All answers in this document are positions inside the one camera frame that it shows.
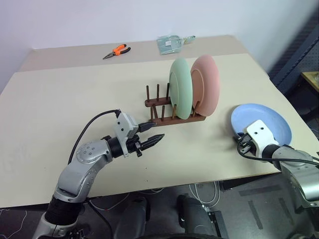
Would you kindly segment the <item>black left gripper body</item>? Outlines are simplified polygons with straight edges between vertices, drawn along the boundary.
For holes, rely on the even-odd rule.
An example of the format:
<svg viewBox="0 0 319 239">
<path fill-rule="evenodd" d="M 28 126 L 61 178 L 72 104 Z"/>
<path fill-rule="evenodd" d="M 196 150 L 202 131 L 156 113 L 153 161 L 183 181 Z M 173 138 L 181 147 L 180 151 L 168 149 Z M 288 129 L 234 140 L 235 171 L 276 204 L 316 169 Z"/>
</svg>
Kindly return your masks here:
<svg viewBox="0 0 319 239">
<path fill-rule="evenodd" d="M 129 138 L 126 141 L 126 147 L 127 147 L 128 153 L 135 152 L 137 154 L 137 157 L 142 156 L 141 142 L 138 135 L 134 135 L 132 138 Z"/>
</svg>

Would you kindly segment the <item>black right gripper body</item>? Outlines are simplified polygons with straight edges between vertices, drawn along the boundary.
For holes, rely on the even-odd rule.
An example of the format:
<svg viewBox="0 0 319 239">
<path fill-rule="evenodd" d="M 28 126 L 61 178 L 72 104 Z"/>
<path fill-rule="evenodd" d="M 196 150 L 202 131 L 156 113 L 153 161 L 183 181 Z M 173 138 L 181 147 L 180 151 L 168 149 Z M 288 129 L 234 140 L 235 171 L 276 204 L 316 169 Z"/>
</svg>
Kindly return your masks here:
<svg viewBox="0 0 319 239">
<path fill-rule="evenodd" d="M 237 146 L 239 147 L 241 153 L 251 153 L 253 156 L 256 156 L 256 146 L 249 134 L 246 134 L 246 141 L 243 143 L 237 142 Z"/>
</svg>

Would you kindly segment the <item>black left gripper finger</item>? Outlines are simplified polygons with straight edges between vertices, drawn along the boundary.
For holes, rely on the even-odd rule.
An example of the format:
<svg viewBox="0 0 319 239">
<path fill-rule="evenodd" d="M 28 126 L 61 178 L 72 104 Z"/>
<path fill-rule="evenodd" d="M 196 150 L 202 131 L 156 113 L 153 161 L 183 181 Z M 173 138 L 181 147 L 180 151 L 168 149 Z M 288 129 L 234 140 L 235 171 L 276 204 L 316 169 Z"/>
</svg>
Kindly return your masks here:
<svg viewBox="0 0 319 239">
<path fill-rule="evenodd" d="M 146 150 L 150 147 L 153 147 L 156 145 L 162 138 L 164 137 L 164 134 L 157 134 L 150 138 L 148 138 L 146 141 L 141 143 L 140 150 Z"/>
<path fill-rule="evenodd" d="M 147 131 L 149 129 L 151 129 L 152 127 L 155 127 L 157 124 L 155 122 L 144 122 L 144 123 L 140 123 L 138 125 L 138 132 L 144 132 Z"/>
</svg>

